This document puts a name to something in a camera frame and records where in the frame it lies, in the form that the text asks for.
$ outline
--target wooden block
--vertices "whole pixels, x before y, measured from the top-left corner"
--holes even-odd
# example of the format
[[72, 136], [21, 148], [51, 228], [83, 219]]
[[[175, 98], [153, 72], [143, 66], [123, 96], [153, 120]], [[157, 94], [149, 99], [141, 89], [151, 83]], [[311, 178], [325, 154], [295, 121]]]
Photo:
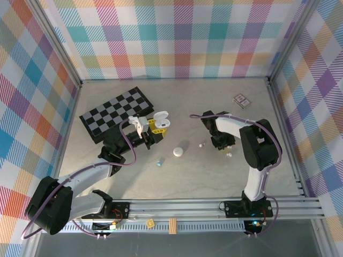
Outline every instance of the wooden block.
[[169, 234], [176, 234], [176, 219], [169, 219]]

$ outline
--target small white object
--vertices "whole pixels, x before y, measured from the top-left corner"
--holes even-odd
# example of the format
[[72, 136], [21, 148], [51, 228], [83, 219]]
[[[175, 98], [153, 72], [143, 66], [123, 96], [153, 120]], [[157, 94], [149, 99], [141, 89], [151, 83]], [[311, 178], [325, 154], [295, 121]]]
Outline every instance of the small white object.
[[112, 224], [111, 226], [109, 226], [110, 230], [115, 230], [115, 229], [118, 229], [118, 228], [120, 228], [120, 223]]
[[176, 157], [180, 157], [181, 155], [183, 155], [183, 149], [181, 147], [175, 147], [173, 150], [173, 154]]
[[165, 129], [170, 126], [170, 121], [167, 119], [169, 113], [167, 111], [160, 111], [154, 114], [155, 127], [158, 129]]

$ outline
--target black and white checkerboard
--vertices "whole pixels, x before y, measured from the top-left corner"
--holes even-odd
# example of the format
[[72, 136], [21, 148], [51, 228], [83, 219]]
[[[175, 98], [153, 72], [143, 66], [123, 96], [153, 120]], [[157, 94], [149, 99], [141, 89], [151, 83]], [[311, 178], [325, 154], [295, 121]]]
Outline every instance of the black and white checkerboard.
[[129, 116], [146, 116], [153, 111], [153, 105], [138, 87], [135, 87], [83, 114], [80, 119], [93, 141], [99, 143], [105, 138], [109, 128], [119, 126], [120, 122]]

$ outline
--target metal frame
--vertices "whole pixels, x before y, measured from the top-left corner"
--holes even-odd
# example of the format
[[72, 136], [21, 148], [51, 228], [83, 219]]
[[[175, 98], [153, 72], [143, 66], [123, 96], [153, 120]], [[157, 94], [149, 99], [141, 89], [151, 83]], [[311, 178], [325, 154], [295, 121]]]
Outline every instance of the metal frame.
[[[223, 201], [240, 201], [240, 198], [204, 198], [204, 199], [151, 199], [151, 200], [114, 200], [115, 202], [130, 202], [129, 218], [121, 222], [121, 227], [111, 232], [147, 232], [168, 233], [170, 218], [176, 218], [178, 233], [183, 232], [218, 232], [245, 231], [244, 221], [255, 218], [226, 218], [219, 209]], [[319, 220], [324, 218], [323, 210], [317, 198], [303, 196], [280, 196], [279, 220]], [[148, 229], [145, 222], [153, 219], [154, 229]], [[78, 221], [84, 229], [91, 230], [92, 223], [109, 223], [107, 219], [83, 219]], [[62, 233], [80, 232], [69, 222]]]
[[41, 4], [38, 0], [25, 0], [27, 6], [32, 11], [33, 15], [35, 16], [37, 22], [41, 26], [42, 30], [44, 31], [46, 37], [51, 43], [51, 46], [57, 53], [58, 57], [62, 61], [62, 64], [65, 66], [69, 74], [71, 75], [71, 79], [73, 82], [79, 86], [79, 88], [82, 85], [82, 80], [76, 71], [76, 68], [74, 67], [71, 59], [69, 58], [69, 55], [65, 51], [61, 41], [59, 40], [53, 26], [51, 25], [46, 13], [44, 12]]
[[274, 81], [279, 75], [279, 73], [282, 70], [282, 67], [284, 66], [287, 58], [289, 57], [290, 53], [292, 52], [293, 48], [297, 44], [300, 36], [302, 35], [303, 31], [305, 30], [305, 27], [310, 20], [312, 14], [316, 10], [320, 0], [308, 0], [306, 6], [304, 7], [304, 10], [302, 11], [300, 18], [298, 22], [295, 24], [295, 27], [293, 29], [292, 35], [289, 37], [286, 47], [282, 51], [274, 70], [272, 71], [270, 75], [270, 80]]
[[[300, 189], [301, 187], [301, 189], [303, 190], [303, 195], [309, 196], [310, 193], [306, 186], [305, 179], [300, 171], [300, 166], [295, 156], [295, 153], [293, 151], [292, 141], [290, 139], [290, 135], [287, 130], [285, 117], [283, 116], [282, 111], [281, 111], [281, 106], [278, 104], [278, 100], [277, 100], [278, 98], [277, 98], [276, 92], [273, 89], [272, 82], [270, 82], [268, 78], [265, 78], [265, 83], [267, 86], [270, 99], [273, 104], [274, 112], [277, 116], [277, 121], [279, 123], [279, 127], [281, 130], [282, 139], [285, 142], [287, 155], [289, 156], [293, 174], [298, 184], [298, 189]], [[334, 244], [333, 238], [331, 234], [329, 233], [329, 227], [327, 225], [326, 220], [325, 219], [322, 219], [322, 220], [312, 219], [311, 221], [312, 221], [312, 226], [313, 226], [313, 229], [317, 238], [317, 242], [318, 242], [322, 255], [325, 257], [339, 256], [337, 248]]]
[[[81, 92], [81, 88], [78, 88], [76, 95], [75, 95], [75, 101], [74, 101], [74, 105], [72, 107], [71, 115], [69, 117], [69, 120], [66, 123], [67, 127], [66, 127], [66, 132], [65, 132], [64, 138], [62, 139], [61, 148], [57, 154], [56, 168], [51, 173], [52, 177], [58, 176], [58, 173], [59, 173], [61, 166], [62, 166], [63, 157], [65, 154], [66, 146], [68, 143], [68, 138], [69, 138], [70, 131], [71, 131], [72, 121], [74, 120], [77, 104], [79, 102], [79, 98], [80, 98], [80, 94], [81, 94], [80, 92]], [[39, 227], [37, 225], [34, 225], [31, 227], [31, 229], [29, 230], [28, 233], [32, 233], [33, 231], [37, 230], [38, 228]], [[40, 233], [38, 233], [36, 236], [31, 237], [31, 238], [27, 239], [26, 241], [24, 241], [23, 246], [20, 249], [19, 257], [34, 256], [36, 249], [37, 249], [38, 242], [39, 242], [39, 237], [40, 237]]]

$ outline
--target cable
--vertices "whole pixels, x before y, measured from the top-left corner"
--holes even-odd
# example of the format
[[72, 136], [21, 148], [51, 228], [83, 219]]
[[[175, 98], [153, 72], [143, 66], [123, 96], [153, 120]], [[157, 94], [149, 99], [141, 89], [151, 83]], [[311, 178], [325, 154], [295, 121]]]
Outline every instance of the cable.
[[253, 121], [251, 121], [251, 120], [247, 120], [247, 119], [242, 119], [242, 118], [235, 117], [235, 116], [233, 116], [233, 115], [231, 115], [231, 114], [229, 114], [229, 115], [213, 114], [213, 115], [206, 115], [206, 116], [201, 116], [201, 115], [192, 114], [192, 115], [190, 115], [189, 117], [192, 118], [192, 119], [203, 119], [203, 118], [215, 118], [215, 117], [218, 118], [218, 117], [223, 117], [223, 118], [238, 120], [239, 122], [244, 122], [244, 123], [248, 123], [248, 124], [251, 124], [251, 125], [256, 125], [257, 127], [259, 127], [261, 130], [263, 130], [263, 131], [271, 138], [271, 140], [272, 140], [273, 143], [275, 144], [275, 147], [276, 147], [276, 149], [277, 149], [277, 151], [278, 151], [279, 158], [278, 158], [278, 160], [277, 160], [277, 162], [276, 162], [275, 164], [273, 164], [272, 166], [270, 166], [270, 167], [268, 167], [268, 168], [266, 169], [266, 176], [263, 178], [263, 181], [262, 181], [262, 188], [261, 188], [261, 189], [262, 189], [262, 192], [264, 193], [264, 195], [266, 196], [266, 198], [271, 198], [271, 199], [273, 199], [273, 201], [275, 202], [275, 204], [276, 204], [277, 207], [276, 207], [276, 212], [275, 212], [275, 216], [274, 216], [273, 221], [272, 221], [271, 224], [268, 226], [268, 228], [266, 228], [264, 231], [260, 232], [259, 235], [261, 235], [261, 234], [267, 232], [271, 227], [274, 226], [274, 223], [275, 223], [275, 221], [277, 220], [277, 217], [278, 217], [278, 215], [279, 215], [279, 204], [278, 204], [276, 198], [273, 197], [273, 196], [269, 196], [269, 195], [266, 195], [266, 194], [265, 194], [265, 186], [266, 186], [267, 177], [268, 177], [268, 175], [269, 175], [269, 173], [270, 173], [270, 170], [271, 170], [271, 169], [274, 169], [275, 167], [277, 167], [277, 166], [281, 163], [281, 160], [282, 160], [282, 151], [281, 151], [281, 147], [280, 147], [278, 141], [276, 140], [276, 138], [275, 138], [275, 137], [272, 135], [272, 133], [271, 133], [269, 130], [267, 130], [264, 126], [262, 126], [262, 125], [260, 125], [260, 124], [258, 124], [258, 123], [256, 123], [256, 122], [253, 122]]
[[114, 209], [113, 212], [116, 214], [116, 217], [118, 217], [117, 212], [120, 213], [121, 219], [119, 220], [119, 219], [117, 218], [117, 220], [118, 220], [119, 223], [120, 223], [120, 221], [123, 221], [123, 218], [124, 218], [124, 217], [123, 217], [123, 213], [122, 213], [121, 210], [119, 210], [119, 209]]
[[[124, 131], [123, 131], [123, 124], [128, 122], [129, 119], [125, 119], [123, 120], [120, 124], [119, 124], [119, 130], [122, 134], [122, 136], [124, 137], [125, 141], [127, 142], [127, 144], [130, 147], [130, 150], [133, 153], [133, 161], [131, 163], [128, 164], [122, 164], [122, 163], [115, 163], [115, 162], [100, 162], [100, 163], [95, 163], [93, 165], [89, 165], [85, 168], [82, 168], [78, 171], [76, 171], [75, 173], [73, 173], [72, 175], [70, 175], [69, 178], [65, 179], [65, 181], [61, 182], [49, 195], [48, 197], [45, 199], [45, 201], [43, 202], [43, 204], [41, 205], [41, 207], [38, 209], [38, 211], [35, 213], [35, 215], [32, 217], [32, 219], [29, 221], [28, 225], [24, 228], [22, 234], [21, 234], [21, 239], [25, 240], [30, 238], [31, 236], [37, 234], [38, 232], [40, 232], [42, 230], [42, 228], [37, 229], [36, 231], [32, 232], [31, 234], [29, 234], [28, 236], [26, 236], [26, 232], [28, 231], [28, 229], [32, 226], [32, 224], [36, 221], [36, 219], [38, 218], [38, 216], [41, 214], [41, 212], [43, 211], [44, 207], [48, 204], [48, 202], [50, 201], [50, 199], [58, 192], [58, 190], [64, 186], [66, 183], [68, 183], [69, 181], [71, 181], [74, 177], [76, 177], [77, 175], [79, 175], [80, 173], [90, 169], [90, 168], [95, 168], [98, 166], [102, 166], [102, 165], [114, 165], [114, 166], [121, 166], [121, 167], [127, 167], [127, 166], [132, 166], [135, 164], [136, 160], [137, 160], [137, 156], [136, 156], [136, 152], [130, 142], [130, 140], [128, 139], [128, 137], [125, 135]], [[80, 229], [82, 232], [90, 235], [90, 236], [95, 236], [97, 237], [95, 234], [90, 233], [84, 229], [82, 229], [79, 225], [76, 224], [76, 222], [73, 220], [72, 221], [74, 223], [74, 225]]]
[[265, 222], [266, 221], [266, 211], [263, 208], [261, 208], [261, 211], [262, 211], [263, 217], [264, 217], [263, 222]]
[[224, 202], [224, 201], [221, 201], [221, 202], [219, 203], [218, 208], [219, 208], [221, 211], [224, 211], [224, 212], [225, 212], [225, 210], [223, 210], [222, 208], [220, 208], [220, 205], [221, 205], [223, 202]]

